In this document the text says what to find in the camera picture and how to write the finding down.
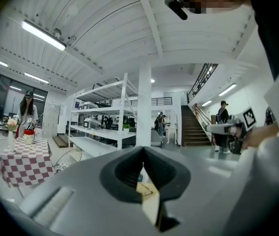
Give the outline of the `person's right hand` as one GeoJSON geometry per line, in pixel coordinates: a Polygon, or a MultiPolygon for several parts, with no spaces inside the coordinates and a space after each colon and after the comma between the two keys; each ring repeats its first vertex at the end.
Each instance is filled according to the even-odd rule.
{"type": "Polygon", "coordinates": [[[242,143],[242,149],[257,148],[267,138],[276,137],[279,133],[279,126],[277,123],[263,127],[255,127],[249,130],[242,143]]]}

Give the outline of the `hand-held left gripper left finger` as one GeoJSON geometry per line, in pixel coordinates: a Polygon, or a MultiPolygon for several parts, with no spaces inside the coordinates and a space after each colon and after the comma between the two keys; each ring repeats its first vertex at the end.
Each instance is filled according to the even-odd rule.
{"type": "Polygon", "coordinates": [[[158,236],[141,204],[110,195],[101,169],[123,149],[84,160],[37,186],[20,204],[19,224],[32,236],[158,236]]]}

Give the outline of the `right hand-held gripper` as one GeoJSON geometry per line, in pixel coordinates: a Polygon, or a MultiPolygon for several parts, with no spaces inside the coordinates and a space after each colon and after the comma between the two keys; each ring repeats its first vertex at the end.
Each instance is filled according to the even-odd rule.
{"type": "Polygon", "coordinates": [[[228,134],[229,150],[240,154],[246,135],[256,126],[256,118],[251,107],[243,112],[230,115],[227,123],[209,124],[206,131],[214,134],[228,134]]]}

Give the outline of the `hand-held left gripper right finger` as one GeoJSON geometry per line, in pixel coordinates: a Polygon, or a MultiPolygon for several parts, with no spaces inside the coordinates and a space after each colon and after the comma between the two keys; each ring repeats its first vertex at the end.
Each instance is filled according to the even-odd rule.
{"type": "Polygon", "coordinates": [[[252,150],[237,162],[144,147],[159,189],[160,222],[147,236],[244,236],[252,232],[252,150]]]}

